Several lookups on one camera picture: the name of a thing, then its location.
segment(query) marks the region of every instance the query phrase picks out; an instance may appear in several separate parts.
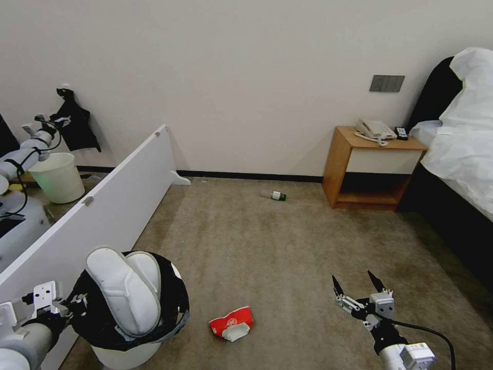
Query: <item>black headboard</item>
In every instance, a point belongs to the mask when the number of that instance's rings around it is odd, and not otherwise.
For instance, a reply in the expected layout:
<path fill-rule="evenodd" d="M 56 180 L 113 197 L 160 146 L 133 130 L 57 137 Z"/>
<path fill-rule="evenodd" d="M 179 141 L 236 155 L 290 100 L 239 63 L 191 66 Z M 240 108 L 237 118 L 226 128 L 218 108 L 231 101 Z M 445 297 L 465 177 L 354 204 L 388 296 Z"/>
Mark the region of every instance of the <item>black headboard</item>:
<path fill-rule="evenodd" d="M 422 121 L 437 120 L 462 90 L 462 81 L 450 69 L 453 57 L 442 60 L 428 77 L 407 124 L 407 131 Z"/>

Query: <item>white bedsheet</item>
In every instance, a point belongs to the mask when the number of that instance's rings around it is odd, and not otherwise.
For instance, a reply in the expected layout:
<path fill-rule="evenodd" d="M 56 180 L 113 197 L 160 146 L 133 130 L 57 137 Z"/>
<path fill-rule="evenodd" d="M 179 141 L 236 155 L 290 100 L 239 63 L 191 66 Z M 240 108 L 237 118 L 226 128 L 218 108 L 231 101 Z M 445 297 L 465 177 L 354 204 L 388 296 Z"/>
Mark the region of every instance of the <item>white bedsheet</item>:
<path fill-rule="evenodd" d="M 441 127 L 421 161 L 477 208 L 493 214 L 493 51 L 468 48 L 450 68 L 463 89 L 440 116 Z M 432 124 L 423 130 L 431 136 Z"/>
<path fill-rule="evenodd" d="M 414 137 L 417 141 L 426 147 L 430 147 L 433 139 L 437 136 L 438 129 L 442 126 L 441 121 L 424 121 L 418 123 L 411 129 L 410 136 Z M 458 193 L 466 201 L 468 201 L 473 207 L 480 211 L 485 217 L 493 222 L 493 213 L 485 210 L 480 204 L 476 203 L 471 195 L 467 192 L 467 187 L 461 186 L 456 180 L 444 179 L 439 177 L 444 183 L 446 183 L 452 190 Z"/>

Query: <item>white panel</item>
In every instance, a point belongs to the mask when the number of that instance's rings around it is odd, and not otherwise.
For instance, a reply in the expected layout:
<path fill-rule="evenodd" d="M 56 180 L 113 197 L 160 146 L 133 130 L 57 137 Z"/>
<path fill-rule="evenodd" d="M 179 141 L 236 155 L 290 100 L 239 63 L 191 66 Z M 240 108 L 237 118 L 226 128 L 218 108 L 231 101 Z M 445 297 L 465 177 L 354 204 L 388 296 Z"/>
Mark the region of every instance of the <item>white panel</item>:
<path fill-rule="evenodd" d="M 353 149 L 346 171 L 412 174 L 421 153 L 420 151 Z"/>
<path fill-rule="evenodd" d="M 160 134 L 152 134 L 0 274 L 1 302 L 20 298 L 49 280 L 61 282 L 66 296 L 92 249 L 101 244 L 132 249 L 169 186 L 180 180 L 167 127 L 156 132 Z M 86 206 L 82 201 L 88 196 L 94 201 Z M 66 330 L 43 368 L 57 369 L 76 337 L 71 328 Z"/>

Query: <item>pillow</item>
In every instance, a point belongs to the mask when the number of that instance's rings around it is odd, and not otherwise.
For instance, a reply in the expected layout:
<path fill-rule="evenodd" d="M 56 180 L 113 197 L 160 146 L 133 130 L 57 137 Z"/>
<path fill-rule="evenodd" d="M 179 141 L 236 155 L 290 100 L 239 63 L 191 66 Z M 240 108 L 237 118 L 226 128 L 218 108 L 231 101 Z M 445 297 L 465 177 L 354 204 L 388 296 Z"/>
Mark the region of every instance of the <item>pillow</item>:
<path fill-rule="evenodd" d="M 493 130 L 493 51 L 467 48 L 450 68 L 462 80 L 462 91 L 440 116 L 443 128 Z"/>

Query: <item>light switch panel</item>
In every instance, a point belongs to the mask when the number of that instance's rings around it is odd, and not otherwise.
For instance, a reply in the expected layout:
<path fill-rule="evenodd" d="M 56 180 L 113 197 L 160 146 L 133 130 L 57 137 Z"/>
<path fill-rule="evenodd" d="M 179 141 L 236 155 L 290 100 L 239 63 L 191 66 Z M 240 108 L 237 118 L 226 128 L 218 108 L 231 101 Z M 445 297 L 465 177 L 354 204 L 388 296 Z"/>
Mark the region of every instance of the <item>light switch panel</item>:
<path fill-rule="evenodd" d="M 381 93 L 397 93 L 401 91 L 404 76 L 374 75 L 371 81 L 370 91 Z"/>

